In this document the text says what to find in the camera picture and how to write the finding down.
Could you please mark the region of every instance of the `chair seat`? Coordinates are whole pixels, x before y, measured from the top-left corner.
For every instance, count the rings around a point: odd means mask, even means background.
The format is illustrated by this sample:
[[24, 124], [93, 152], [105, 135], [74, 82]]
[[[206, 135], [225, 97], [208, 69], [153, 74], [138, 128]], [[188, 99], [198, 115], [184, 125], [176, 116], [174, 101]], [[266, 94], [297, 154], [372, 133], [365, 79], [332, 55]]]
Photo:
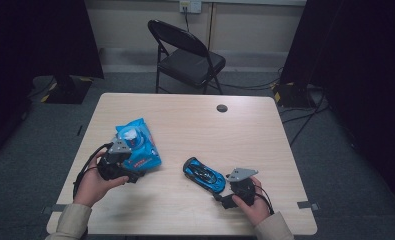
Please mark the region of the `chair seat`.
[[[209, 52], [215, 73], [225, 67], [225, 58]], [[208, 79], [209, 64], [207, 59], [198, 55], [177, 49], [164, 58], [157, 66], [161, 72], [194, 87], [202, 87]]]

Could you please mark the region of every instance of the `wooden table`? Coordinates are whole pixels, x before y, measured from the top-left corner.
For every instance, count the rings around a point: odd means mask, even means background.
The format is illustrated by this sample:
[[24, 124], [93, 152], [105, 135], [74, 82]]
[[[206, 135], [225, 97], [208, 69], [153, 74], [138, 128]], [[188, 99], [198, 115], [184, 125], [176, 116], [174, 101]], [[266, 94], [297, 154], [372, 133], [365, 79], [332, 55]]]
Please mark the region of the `wooden table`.
[[[221, 113], [217, 106], [228, 111]], [[291, 231], [312, 235], [317, 226], [277, 108], [268, 97], [106, 93], [100, 98], [57, 204], [72, 202], [73, 182], [89, 156], [110, 142], [115, 126], [143, 117], [162, 165], [136, 184], [112, 189], [93, 207], [89, 234], [253, 235], [240, 209], [225, 210], [187, 179], [184, 162], [197, 157], [222, 174], [235, 167], [256, 169], [256, 177]], [[229, 194], [229, 184], [221, 193]], [[60, 212], [47, 225], [55, 231]]]

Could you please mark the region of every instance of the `gray carpet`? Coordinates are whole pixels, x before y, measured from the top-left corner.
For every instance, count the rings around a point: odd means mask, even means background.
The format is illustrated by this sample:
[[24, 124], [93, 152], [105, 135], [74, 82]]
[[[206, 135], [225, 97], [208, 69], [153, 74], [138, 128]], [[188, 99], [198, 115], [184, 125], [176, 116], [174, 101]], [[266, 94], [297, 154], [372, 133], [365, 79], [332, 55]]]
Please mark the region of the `gray carpet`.
[[[272, 96], [270, 90], [263, 88], [277, 77], [276, 73], [239, 72], [219, 76], [222, 84], [265, 84], [257, 87], [261, 90], [223, 86], [226, 95], [248, 96]], [[81, 105], [43, 104], [40, 99], [45, 92], [31, 98], [28, 117], [0, 150], [0, 239], [45, 238], [49, 215], [41, 211], [57, 201], [101, 94], [152, 93], [154, 79], [155, 73], [107, 73], [104, 80], [94, 81]], [[51, 77], [36, 78], [34, 92], [43, 89], [50, 80]], [[167, 78], [162, 84], [174, 93], [201, 93]], [[321, 99], [319, 90], [311, 93], [315, 101]], [[209, 89], [209, 94], [217, 94], [217, 90]], [[321, 109], [324, 107], [328, 107], [326, 100]], [[310, 113], [278, 110], [283, 120]], [[305, 120], [284, 124], [290, 141]], [[296, 138], [292, 151], [309, 201], [321, 208], [314, 212], [318, 232], [296, 239], [395, 239], [394, 196], [375, 169], [353, 150], [345, 126], [329, 108], [310, 120]], [[89, 236], [88, 239], [158, 238]]]

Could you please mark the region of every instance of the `black cable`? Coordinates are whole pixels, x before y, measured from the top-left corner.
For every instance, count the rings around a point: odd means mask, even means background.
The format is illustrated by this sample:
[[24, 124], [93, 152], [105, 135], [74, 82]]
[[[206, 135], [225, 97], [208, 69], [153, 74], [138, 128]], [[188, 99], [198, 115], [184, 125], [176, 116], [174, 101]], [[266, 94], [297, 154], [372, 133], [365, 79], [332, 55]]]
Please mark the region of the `black cable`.
[[[316, 113], [321, 113], [321, 112], [327, 110], [328, 108], [329, 108], [329, 105], [327, 105], [325, 108], [319, 110], [319, 111], [316, 112]], [[302, 119], [302, 118], [307, 118], [307, 117], [310, 117], [310, 115], [312, 115], [312, 114], [313, 114], [313, 113], [310, 113], [310, 114], [307, 114], [307, 115], [304, 115], [304, 116], [300, 116], [300, 117], [295, 117], [295, 118], [287, 119], [287, 120], [283, 121], [282, 124], [288, 123], [288, 122], [291, 122], [291, 121], [294, 121], [294, 120], [299, 120], [299, 119]]]
[[279, 78], [277, 78], [273, 81], [270, 81], [268, 83], [263, 83], [263, 84], [254, 85], [254, 86], [238, 86], [238, 85], [231, 85], [231, 84], [224, 84], [224, 83], [219, 83], [219, 84], [222, 86], [237, 88], [237, 89], [241, 89], [241, 90], [266, 90], [266, 89], [270, 89], [270, 87], [265, 87], [265, 86], [269, 86], [278, 80], [279, 80]]
[[273, 207], [272, 207], [272, 202], [271, 202], [271, 199], [269, 198], [268, 193], [267, 193], [267, 192], [265, 191], [265, 189], [263, 189], [262, 187], [259, 187], [259, 186], [257, 186], [257, 185], [254, 185], [254, 186], [257, 187], [257, 188], [259, 188], [259, 189], [261, 189], [261, 190], [263, 191], [263, 193], [265, 193], [267, 199], [264, 199], [264, 201], [265, 201], [266, 204], [268, 205], [269, 213], [270, 213], [271, 215], [275, 214], [274, 209], [273, 209]]
[[78, 192], [79, 185], [81, 184], [82, 178], [84, 177], [85, 173], [88, 170], [95, 168], [95, 167], [92, 167], [92, 168], [87, 169], [91, 160], [95, 157], [95, 155], [97, 155], [98, 152], [101, 151], [101, 149], [103, 149], [103, 148], [109, 149], [112, 145], [113, 145], [113, 143], [106, 143], [106, 144], [100, 146], [99, 148], [97, 148], [97, 150], [95, 150], [95, 152], [93, 154], [91, 154], [88, 161], [85, 163], [84, 167], [82, 167], [82, 170], [78, 173], [78, 176], [76, 177], [75, 182], [73, 183], [73, 198], [75, 198], [76, 193]]
[[185, 13], [185, 22], [187, 23], [187, 31], [190, 32], [190, 29], [188, 28], [188, 8], [187, 7], [182, 7], [182, 10]]
[[265, 198], [265, 196], [260, 195], [259, 193], [254, 193], [254, 195], [260, 197], [263, 201], [265, 201], [266, 205], [268, 206], [270, 215], [274, 215], [275, 214], [274, 209], [272, 208], [272, 204]]
[[291, 109], [286, 109], [284, 111], [279, 112], [279, 115], [281, 116], [282, 114], [290, 111], [312, 111], [311, 108], [291, 108]]
[[303, 131], [304, 127], [309, 123], [310, 119], [312, 119], [313, 116], [315, 116], [316, 113], [319, 113], [319, 107], [321, 107], [322, 101], [324, 100], [325, 97], [325, 91], [322, 92], [322, 97], [321, 100], [319, 100], [318, 106], [316, 106], [315, 111], [313, 111], [313, 113], [311, 113], [308, 117], [308, 119], [306, 120], [306, 122], [303, 124], [303, 126], [299, 129], [299, 131], [296, 133], [296, 135], [294, 136], [294, 138], [291, 140], [290, 142], [290, 147], [293, 145], [294, 141], [297, 139], [297, 137], [300, 135], [300, 133]]
[[281, 77], [282, 70], [284, 70], [284, 67], [278, 68], [278, 71], [277, 71], [277, 72], [278, 72], [279, 77]]
[[213, 7], [214, 6], [214, 3], [212, 2], [212, 4], [211, 4], [211, 6], [209, 7], [209, 9], [210, 9], [210, 23], [209, 23], [209, 40], [208, 40], [208, 43], [207, 43], [207, 48], [208, 49], [210, 49], [211, 48], [211, 40], [212, 40], [212, 26], [214, 25], [214, 24], [212, 24], [212, 22], [213, 22]]

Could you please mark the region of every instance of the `blue plastic bag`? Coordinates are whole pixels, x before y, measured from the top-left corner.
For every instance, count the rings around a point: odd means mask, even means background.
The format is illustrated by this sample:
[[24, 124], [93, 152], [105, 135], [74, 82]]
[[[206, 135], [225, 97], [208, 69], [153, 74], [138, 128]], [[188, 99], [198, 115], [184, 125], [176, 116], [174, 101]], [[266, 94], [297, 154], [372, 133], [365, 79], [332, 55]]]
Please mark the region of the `blue plastic bag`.
[[124, 126], [116, 126], [118, 138], [123, 139], [131, 148], [131, 156], [123, 162], [132, 171], [146, 171], [162, 164], [150, 130], [143, 118]]

